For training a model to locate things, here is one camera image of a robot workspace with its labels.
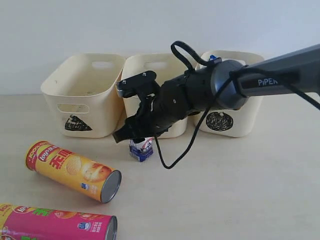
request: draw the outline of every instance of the yellow chip can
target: yellow chip can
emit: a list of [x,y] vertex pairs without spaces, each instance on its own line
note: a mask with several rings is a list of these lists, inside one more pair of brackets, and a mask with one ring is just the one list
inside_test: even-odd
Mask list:
[[30,147],[25,164],[28,169],[102,203],[116,195],[122,179],[119,170],[47,141],[39,141]]

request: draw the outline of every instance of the white plastic basket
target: white plastic basket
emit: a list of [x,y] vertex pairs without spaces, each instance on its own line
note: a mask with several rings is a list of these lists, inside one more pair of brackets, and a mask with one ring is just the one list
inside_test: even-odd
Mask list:
[[[142,54],[129,57],[124,64],[121,80],[130,78],[145,71],[156,73],[156,82],[161,86],[165,81],[177,77],[187,70],[186,66],[172,53]],[[124,98],[127,117],[136,114],[140,100],[137,96]],[[169,128],[161,138],[175,138],[182,135],[187,128],[187,119],[180,120]]]
[[[221,57],[223,61],[231,59],[237,60],[243,65],[255,64],[264,60],[262,56],[257,54],[224,50],[208,51],[201,57],[204,60],[208,60],[210,55]],[[198,64],[196,69],[200,68],[203,68],[203,66]],[[199,129],[213,134],[235,138],[243,137],[252,130],[262,99],[262,96],[250,97],[246,104],[239,110],[209,111]],[[194,125],[198,124],[201,116],[202,113],[193,116]]]
[[124,108],[115,87],[124,63],[116,54],[79,54],[43,82],[41,91],[62,134],[102,138],[115,130]]

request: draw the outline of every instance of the lay's chip can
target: lay's chip can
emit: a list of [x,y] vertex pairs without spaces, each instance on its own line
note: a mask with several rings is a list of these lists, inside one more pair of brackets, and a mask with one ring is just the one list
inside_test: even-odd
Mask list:
[[30,147],[25,164],[28,169],[102,203],[116,195],[122,179],[119,170],[47,141],[39,141]]
[[0,240],[115,240],[116,216],[0,203]]

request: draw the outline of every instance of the pink chip can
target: pink chip can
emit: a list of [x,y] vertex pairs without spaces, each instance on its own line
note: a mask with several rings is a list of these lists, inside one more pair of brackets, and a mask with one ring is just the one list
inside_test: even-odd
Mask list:
[[115,240],[115,216],[0,203],[0,240]]

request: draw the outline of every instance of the can label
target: can label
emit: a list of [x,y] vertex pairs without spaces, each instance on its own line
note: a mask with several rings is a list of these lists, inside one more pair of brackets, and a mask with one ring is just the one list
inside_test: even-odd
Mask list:
[[101,191],[115,170],[47,141],[34,144],[26,155],[26,166],[63,185],[101,201]]
[[0,240],[104,240],[111,218],[0,203]]
[[154,153],[152,148],[152,137],[147,137],[144,141],[139,143],[135,143],[130,139],[129,151],[130,155],[139,162],[145,161]]

